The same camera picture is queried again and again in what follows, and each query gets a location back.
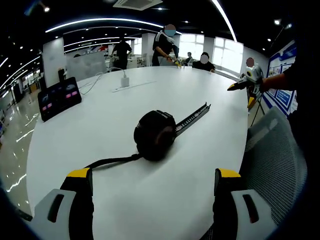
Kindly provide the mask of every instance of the air vent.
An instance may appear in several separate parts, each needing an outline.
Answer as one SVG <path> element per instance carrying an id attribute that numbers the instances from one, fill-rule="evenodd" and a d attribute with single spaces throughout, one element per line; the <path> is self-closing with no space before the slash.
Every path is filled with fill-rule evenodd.
<path id="1" fill-rule="evenodd" d="M 162 2 L 161 0 L 118 0 L 113 7 L 143 11 Z"/>

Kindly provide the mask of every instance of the white cable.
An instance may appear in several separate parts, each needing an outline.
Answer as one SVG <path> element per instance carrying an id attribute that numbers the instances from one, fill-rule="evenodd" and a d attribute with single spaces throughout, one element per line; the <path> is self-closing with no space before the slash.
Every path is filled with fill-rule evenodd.
<path id="1" fill-rule="evenodd" d="M 98 72 L 97 74 L 96 74 L 96 76 L 98 75 L 98 74 L 100 74 L 99 76 L 98 76 L 98 78 L 95 80 L 95 82 L 93 83 L 93 85 L 90 87 L 90 89 L 88 90 L 88 91 L 86 91 L 86 92 L 81 92 L 80 91 L 80 93 L 82 94 L 82 95 L 86 95 L 88 92 L 90 92 L 90 90 L 96 85 L 96 83 L 100 80 L 100 78 L 102 77 L 102 75 L 104 74 L 103 72 Z M 83 88 L 83 87 L 86 87 L 86 86 L 89 86 L 90 84 L 85 84 L 85 85 L 83 85 L 83 86 L 81 86 L 80 88 Z"/>
<path id="2" fill-rule="evenodd" d="M 122 70 L 122 71 L 123 71 L 123 77 L 124 77 L 124 78 L 127 77 L 125 70 L 123 70 L 122 68 L 112 66 L 112 67 L 107 67 L 107 69 L 119 69 L 119 70 Z M 99 75 L 99 76 L 98 76 L 98 78 L 95 80 L 95 82 L 93 83 L 93 85 L 90 87 L 90 89 L 89 89 L 88 91 L 86 91 L 86 92 L 81 92 L 81 91 L 80 91 L 80 93 L 81 93 L 82 95 L 86 95 L 88 92 L 90 92 L 90 90 L 91 90 L 91 89 L 96 85 L 96 83 L 101 79 L 101 77 L 102 77 L 103 74 L 105 74 L 105 73 L 102 72 L 102 71 L 101 71 L 101 72 L 98 72 L 98 73 L 96 74 L 96 76 L 97 76 L 97 75 Z M 91 82 L 87 82 L 85 85 L 79 87 L 79 89 L 84 88 L 84 87 L 87 87 L 87 86 L 90 86 L 91 84 L 92 84 Z"/>
<path id="3" fill-rule="evenodd" d="M 122 68 L 112 66 L 112 67 L 107 67 L 107 69 L 120 69 L 120 70 L 122 70 L 122 71 L 123 71 L 123 77 L 124 77 L 124 78 L 126 78 L 126 77 L 127 77 L 125 70 L 123 70 Z"/>

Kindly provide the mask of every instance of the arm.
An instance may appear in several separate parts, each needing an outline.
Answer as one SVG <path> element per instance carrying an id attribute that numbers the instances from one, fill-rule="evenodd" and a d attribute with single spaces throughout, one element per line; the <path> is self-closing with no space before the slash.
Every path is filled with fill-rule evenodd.
<path id="1" fill-rule="evenodd" d="M 281 89 L 281 90 L 295 90 L 296 89 L 296 76 L 297 76 L 297 59 L 289 69 L 277 76 L 271 76 L 262 79 L 261 90 L 263 92 L 269 89 Z"/>
<path id="2" fill-rule="evenodd" d="M 129 53 L 127 54 L 127 56 L 129 57 L 129 56 L 130 56 L 130 54 L 132 53 L 132 48 L 130 47 L 130 45 L 129 45 L 129 44 L 128 44 L 127 46 L 128 46 L 127 51 L 129 51 Z"/>
<path id="3" fill-rule="evenodd" d="M 263 92 L 268 91 L 269 89 L 291 90 L 284 73 L 264 78 L 262 80 L 261 89 Z"/>
<path id="4" fill-rule="evenodd" d="M 166 54 L 160 47 L 156 47 L 155 48 L 155 50 L 157 50 L 158 51 L 158 53 L 160 53 L 164 58 L 168 58 L 169 57 L 169 55 L 168 54 Z"/>
<path id="5" fill-rule="evenodd" d="M 212 64 L 212 69 L 210 70 L 210 72 L 214 73 L 215 70 L 216 70 L 216 67 L 215 67 L 215 65 Z"/>

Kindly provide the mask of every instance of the blue poster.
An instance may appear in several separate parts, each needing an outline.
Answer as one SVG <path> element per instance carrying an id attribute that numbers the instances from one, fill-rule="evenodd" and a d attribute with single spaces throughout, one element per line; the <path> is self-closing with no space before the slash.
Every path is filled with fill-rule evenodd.
<path id="1" fill-rule="evenodd" d="M 288 91 L 278 90 L 275 98 L 278 99 L 281 103 L 283 103 L 284 106 L 288 107 L 289 102 L 290 102 L 290 98 L 291 98 L 291 94 Z"/>

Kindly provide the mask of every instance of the tape measure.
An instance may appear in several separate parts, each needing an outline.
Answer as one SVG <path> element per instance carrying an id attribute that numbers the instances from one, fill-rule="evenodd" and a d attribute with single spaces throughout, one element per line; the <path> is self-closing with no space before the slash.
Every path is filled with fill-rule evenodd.
<path id="1" fill-rule="evenodd" d="M 172 115 L 160 110 L 148 112 L 134 130 L 134 141 L 138 152 L 149 161 L 162 159 L 176 137 L 206 114 L 211 105 L 205 103 L 198 110 L 176 124 Z"/>

